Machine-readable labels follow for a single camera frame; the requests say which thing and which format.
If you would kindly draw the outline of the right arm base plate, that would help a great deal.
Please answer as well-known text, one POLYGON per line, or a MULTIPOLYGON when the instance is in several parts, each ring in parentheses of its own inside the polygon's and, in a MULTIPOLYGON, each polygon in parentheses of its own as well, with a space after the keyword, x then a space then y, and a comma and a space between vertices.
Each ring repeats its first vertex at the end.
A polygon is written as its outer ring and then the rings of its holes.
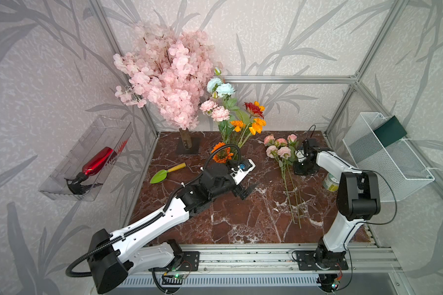
POLYGON ((300 251, 294 250, 291 253, 292 259, 297 263, 299 270, 310 271, 334 271, 348 270, 349 265, 345 258, 346 252, 322 252, 322 251, 300 251))

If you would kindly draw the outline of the pale pink carnation stem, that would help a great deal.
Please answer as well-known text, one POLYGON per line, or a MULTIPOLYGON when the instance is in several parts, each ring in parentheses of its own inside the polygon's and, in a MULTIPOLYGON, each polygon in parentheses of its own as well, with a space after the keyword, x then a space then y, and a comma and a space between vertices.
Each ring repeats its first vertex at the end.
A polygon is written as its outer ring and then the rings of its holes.
POLYGON ((205 115, 211 117, 214 122, 222 122, 230 118, 230 111, 212 100, 202 103, 199 109, 205 115))

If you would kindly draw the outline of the peach pink peony stem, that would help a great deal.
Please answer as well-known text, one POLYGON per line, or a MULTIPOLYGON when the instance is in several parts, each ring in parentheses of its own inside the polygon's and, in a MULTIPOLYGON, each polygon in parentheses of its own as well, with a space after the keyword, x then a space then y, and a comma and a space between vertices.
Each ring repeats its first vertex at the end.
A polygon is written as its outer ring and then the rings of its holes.
POLYGON ((275 138, 274 135, 268 135, 265 137, 263 143, 266 147, 267 157, 275 160, 279 165, 287 204, 289 205, 292 221, 295 222, 294 211, 290 201, 289 187, 287 184, 287 160, 290 156, 290 149, 287 147, 287 139, 275 138))

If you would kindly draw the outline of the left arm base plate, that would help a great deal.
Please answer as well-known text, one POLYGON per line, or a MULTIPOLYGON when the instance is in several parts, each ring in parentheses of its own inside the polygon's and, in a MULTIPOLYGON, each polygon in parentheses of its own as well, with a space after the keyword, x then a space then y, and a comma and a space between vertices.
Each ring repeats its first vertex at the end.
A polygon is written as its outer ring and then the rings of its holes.
POLYGON ((166 267, 154 268, 155 272, 174 272, 176 270, 193 272, 197 271, 200 262, 199 251, 185 251, 178 254, 166 267))

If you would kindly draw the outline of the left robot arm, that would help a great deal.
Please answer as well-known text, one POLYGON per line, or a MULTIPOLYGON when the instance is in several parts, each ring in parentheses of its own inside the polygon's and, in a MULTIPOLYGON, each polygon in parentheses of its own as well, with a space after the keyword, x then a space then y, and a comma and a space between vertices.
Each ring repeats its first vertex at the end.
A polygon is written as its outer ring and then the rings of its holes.
POLYGON ((114 290, 133 272, 164 268, 182 256, 176 242, 160 246, 144 246, 166 231, 207 210, 218 197, 229 192, 245 199, 252 188, 243 188, 241 182, 255 168, 250 159, 234 167, 213 163, 196 179, 184 184, 169 198, 167 204, 141 220, 109 233, 96 232, 89 246, 87 258, 97 293, 114 290))

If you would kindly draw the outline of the pink ranunculus flower stem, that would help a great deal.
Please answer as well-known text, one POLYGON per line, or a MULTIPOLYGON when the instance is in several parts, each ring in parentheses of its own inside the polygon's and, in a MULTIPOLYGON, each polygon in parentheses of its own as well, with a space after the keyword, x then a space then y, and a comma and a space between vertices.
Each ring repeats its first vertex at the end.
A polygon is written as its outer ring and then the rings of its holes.
POLYGON ((275 160, 279 165, 292 221, 301 228, 300 197, 291 172, 294 164, 292 160, 294 155, 293 149, 290 146, 277 147, 276 145, 271 145, 267 147, 266 153, 269 158, 275 160))

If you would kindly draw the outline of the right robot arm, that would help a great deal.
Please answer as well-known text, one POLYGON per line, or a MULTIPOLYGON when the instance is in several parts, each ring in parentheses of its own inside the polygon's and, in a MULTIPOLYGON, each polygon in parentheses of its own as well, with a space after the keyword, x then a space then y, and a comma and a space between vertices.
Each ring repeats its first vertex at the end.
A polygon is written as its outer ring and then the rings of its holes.
POLYGON ((347 244, 357 230, 380 212, 380 190, 375 172, 360 170, 341 159, 333 151, 321 148, 314 138, 303 141, 300 160, 294 163, 298 175, 315 174, 320 168, 339 181, 337 216, 316 248, 317 263, 328 263, 344 258, 347 244))

